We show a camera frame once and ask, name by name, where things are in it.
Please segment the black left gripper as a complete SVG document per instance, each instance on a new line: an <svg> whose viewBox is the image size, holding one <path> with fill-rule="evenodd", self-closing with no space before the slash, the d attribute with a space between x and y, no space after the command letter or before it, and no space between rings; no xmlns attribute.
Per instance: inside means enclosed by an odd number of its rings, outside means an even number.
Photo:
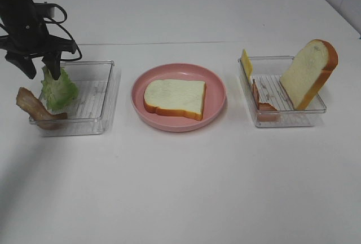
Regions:
<svg viewBox="0 0 361 244"><path fill-rule="evenodd" d="M61 25L67 20L67 12L53 3L55 15L48 19L37 14L34 4L32 1L1 2L1 27L7 32L5 36L1 36L1 49L6 51L5 59L18 67L29 79L33 79L37 74L32 58L43 56L43 73L58 80L61 75L61 53L74 54L77 50L75 40ZM60 27L69 38L51 35L48 24Z"/></svg>

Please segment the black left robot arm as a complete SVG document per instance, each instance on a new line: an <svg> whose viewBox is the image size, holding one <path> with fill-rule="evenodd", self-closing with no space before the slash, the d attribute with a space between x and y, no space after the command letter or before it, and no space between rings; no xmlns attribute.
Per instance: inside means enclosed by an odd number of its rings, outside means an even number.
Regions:
<svg viewBox="0 0 361 244"><path fill-rule="evenodd" d="M51 35L47 24L61 26L67 19L65 9L55 3L33 0L1 0L1 49L5 59L18 67L28 78L37 72L32 59L40 57L54 80L61 75L61 54L79 50L73 37Z"/></svg>

